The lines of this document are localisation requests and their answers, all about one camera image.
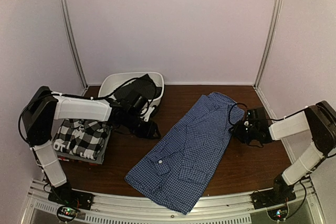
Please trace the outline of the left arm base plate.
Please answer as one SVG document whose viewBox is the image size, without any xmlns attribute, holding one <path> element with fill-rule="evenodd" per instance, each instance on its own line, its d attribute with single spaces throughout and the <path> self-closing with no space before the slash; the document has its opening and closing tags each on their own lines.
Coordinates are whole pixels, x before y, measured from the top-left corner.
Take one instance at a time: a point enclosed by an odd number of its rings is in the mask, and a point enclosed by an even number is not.
<svg viewBox="0 0 336 224">
<path fill-rule="evenodd" d="M 49 193 L 48 200 L 75 209 L 90 210 L 93 203 L 93 194 L 77 190 L 60 191 L 57 189 Z"/>
</svg>

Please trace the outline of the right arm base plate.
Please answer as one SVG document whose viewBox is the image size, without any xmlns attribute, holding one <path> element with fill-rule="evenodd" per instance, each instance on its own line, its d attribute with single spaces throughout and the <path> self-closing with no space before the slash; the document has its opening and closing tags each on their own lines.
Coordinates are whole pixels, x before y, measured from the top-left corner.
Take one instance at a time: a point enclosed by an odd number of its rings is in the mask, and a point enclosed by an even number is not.
<svg viewBox="0 0 336 224">
<path fill-rule="evenodd" d="M 254 209 L 281 205 L 296 199 L 294 192 L 285 193 L 284 196 L 277 196 L 273 188 L 262 191 L 256 190 L 250 196 Z"/>
</svg>

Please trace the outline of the blue checked long sleeve shirt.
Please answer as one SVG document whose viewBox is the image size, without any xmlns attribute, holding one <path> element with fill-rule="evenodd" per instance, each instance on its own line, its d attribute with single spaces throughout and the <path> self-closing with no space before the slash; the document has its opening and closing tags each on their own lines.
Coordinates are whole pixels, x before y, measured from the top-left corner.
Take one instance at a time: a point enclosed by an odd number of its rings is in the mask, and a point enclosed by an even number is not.
<svg viewBox="0 0 336 224">
<path fill-rule="evenodd" d="M 124 180 L 154 203 L 188 214 L 230 143 L 229 116 L 238 122 L 244 114 L 226 95 L 202 95 Z"/>
</svg>

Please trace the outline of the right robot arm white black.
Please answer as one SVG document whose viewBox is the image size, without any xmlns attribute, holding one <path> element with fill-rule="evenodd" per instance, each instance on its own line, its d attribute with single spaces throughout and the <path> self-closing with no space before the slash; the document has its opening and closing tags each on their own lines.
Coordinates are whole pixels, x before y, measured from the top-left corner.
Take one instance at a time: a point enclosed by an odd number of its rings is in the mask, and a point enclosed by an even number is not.
<svg viewBox="0 0 336 224">
<path fill-rule="evenodd" d="M 279 204 L 292 194 L 294 185 L 313 171 L 335 149 L 335 109 L 325 100 L 307 106 L 281 119 L 268 118 L 264 108 L 245 111 L 238 122 L 229 116 L 229 132 L 240 142 L 258 147 L 282 140 L 311 138 L 305 151 L 273 182 L 269 192 L 272 203 Z"/>
</svg>

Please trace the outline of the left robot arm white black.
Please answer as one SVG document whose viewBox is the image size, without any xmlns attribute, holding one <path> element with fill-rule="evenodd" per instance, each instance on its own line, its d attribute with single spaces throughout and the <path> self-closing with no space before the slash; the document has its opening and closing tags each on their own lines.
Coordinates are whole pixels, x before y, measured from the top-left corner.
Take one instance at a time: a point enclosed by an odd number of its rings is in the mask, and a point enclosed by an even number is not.
<svg viewBox="0 0 336 224">
<path fill-rule="evenodd" d="M 50 198 L 55 197 L 64 205 L 77 199 L 51 143 L 53 122 L 59 119 L 82 119 L 122 125 L 139 138 L 159 139 L 158 125 L 145 121 L 140 112 L 147 99 L 133 91 L 127 98 L 115 100 L 111 95 L 84 98 L 77 95 L 52 92 L 41 86 L 23 108 L 18 128 L 24 128 L 21 138 L 29 145 L 36 161 L 49 180 Z"/>
</svg>

